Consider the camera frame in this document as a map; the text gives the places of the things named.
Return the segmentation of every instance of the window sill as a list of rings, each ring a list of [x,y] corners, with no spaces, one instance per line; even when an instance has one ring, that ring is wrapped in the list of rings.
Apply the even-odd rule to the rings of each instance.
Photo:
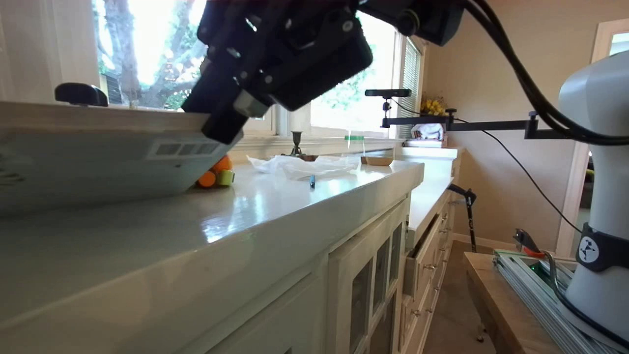
[[[404,139],[365,138],[365,151],[400,148]],[[292,138],[272,136],[245,136],[229,152],[234,163],[247,161],[247,156],[265,159],[279,154],[290,154]],[[330,155],[363,151],[360,141],[347,141],[342,137],[302,137],[299,147],[305,154]]]

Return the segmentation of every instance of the white plastic bag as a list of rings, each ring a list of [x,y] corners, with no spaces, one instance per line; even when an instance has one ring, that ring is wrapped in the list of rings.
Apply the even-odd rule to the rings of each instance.
[[[301,180],[310,176],[331,176],[347,174],[357,169],[356,157],[319,156],[313,162],[306,162],[293,156],[275,156],[272,159],[259,160],[247,156],[253,167],[262,173],[276,174],[289,180]]]

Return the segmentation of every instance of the kitchen counter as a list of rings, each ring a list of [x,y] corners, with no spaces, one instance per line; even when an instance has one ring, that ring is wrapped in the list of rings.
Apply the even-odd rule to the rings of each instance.
[[[235,172],[233,188],[0,220],[0,347],[175,351],[400,201],[423,165],[360,166],[315,189]]]

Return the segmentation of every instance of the yellow flowers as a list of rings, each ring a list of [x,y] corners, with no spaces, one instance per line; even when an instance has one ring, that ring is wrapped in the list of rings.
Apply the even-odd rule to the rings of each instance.
[[[428,115],[446,115],[446,105],[443,102],[443,97],[436,98],[422,98],[420,112]]]

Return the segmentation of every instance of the small bowl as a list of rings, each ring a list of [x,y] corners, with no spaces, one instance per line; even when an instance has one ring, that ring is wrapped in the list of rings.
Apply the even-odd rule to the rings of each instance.
[[[388,166],[393,162],[393,157],[362,156],[360,160],[363,158],[369,166]]]

